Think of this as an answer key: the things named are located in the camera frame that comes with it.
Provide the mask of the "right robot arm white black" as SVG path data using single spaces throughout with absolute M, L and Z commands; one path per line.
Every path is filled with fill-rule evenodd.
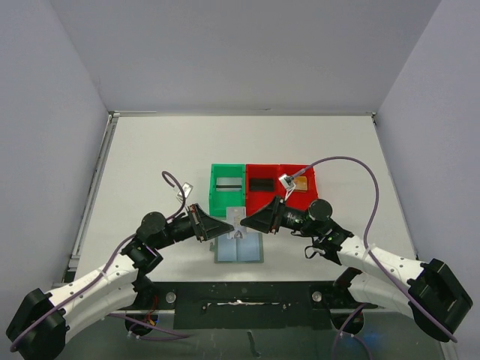
M 243 227 L 275 234 L 281 228 L 310 238 L 306 257 L 321 257 L 346 267 L 334 288 L 339 305 L 369 303 L 414 319 L 432 338 L 449 342 L 473 306 L 453 271 L 441 260 L 408 259 L 372 244 L 332 219 L 332 207 L 314 200 L 306 210 L 289 207 L 276 196 L 268 205 L 241 220 Z

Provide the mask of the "green leather card holder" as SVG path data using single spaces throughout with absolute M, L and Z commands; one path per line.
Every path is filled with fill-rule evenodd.
M 264 263 L 263 237 L 248 233 L 246 238 L 217 237 L 210 244 L 215 263 Z

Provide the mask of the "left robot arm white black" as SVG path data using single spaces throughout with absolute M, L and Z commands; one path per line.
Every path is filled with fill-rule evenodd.
M 69 340 L 98 320 L 131 305 L 150 304 L 153 283 L 147 275 L 162 262 L 160 249 L 231 231 L 232 225 L 209 216 L 197 204 L 172 220 L 160 212 L 148 213 L 102 266 L 47 292 L 32 290 L 7 327 L 10 351 L 24 359 L 54 359 Z

